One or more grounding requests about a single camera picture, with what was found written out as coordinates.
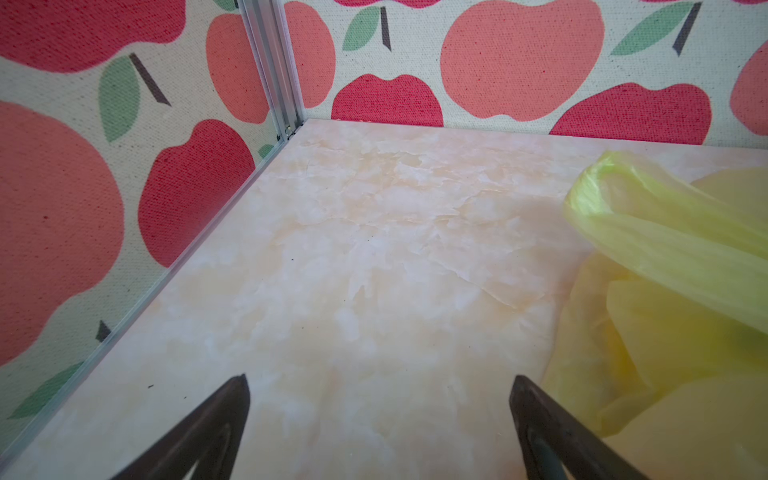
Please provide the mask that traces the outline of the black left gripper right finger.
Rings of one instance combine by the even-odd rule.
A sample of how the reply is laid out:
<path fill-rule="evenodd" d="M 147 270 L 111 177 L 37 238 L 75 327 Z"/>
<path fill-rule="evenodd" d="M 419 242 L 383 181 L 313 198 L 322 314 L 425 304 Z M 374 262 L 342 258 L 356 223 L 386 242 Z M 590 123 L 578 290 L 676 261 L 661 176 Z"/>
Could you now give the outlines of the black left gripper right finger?
<path fill-rule="evenodd" d="M 529 479 L 645 477 L 528 377 L 515 377 L 509 407 Z"/>

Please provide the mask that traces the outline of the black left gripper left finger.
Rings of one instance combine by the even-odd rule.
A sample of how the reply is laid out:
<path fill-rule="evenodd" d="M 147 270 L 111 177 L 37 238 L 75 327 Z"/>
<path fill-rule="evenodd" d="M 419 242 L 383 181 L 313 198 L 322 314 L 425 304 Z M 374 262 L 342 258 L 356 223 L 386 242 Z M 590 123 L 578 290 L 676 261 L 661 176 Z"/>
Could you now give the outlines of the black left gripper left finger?
<path fill-rule="evenodd" d="M 250 408 L 244 374 L 227 380 L 117 479 L 228 479 Z"/>

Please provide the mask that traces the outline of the yellow plastic bag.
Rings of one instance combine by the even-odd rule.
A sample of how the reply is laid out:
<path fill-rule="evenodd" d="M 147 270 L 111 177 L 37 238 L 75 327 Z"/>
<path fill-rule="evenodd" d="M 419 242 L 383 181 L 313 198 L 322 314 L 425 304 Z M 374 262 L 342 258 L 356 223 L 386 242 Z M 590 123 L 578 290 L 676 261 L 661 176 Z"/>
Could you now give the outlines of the yellow plastic bag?
<path fill-rule="evenodd" d="M 608 152 L 566 220 L 593 245 L 544 390 L 651 479 L 767 475 L 767 171 L 686 182 Z"/>

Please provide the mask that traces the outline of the left aluminium corner post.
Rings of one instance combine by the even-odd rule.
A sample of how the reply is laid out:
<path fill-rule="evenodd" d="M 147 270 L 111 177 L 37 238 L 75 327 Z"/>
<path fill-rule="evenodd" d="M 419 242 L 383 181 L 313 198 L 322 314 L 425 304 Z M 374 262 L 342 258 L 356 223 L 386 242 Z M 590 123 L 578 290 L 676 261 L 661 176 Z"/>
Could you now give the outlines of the left aluminium corner post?
<path fill-rule="evenodd" d="M 281 1 L 238 1 L 278 131 L 286 142 L 305 121 L 287 18 Z"/>

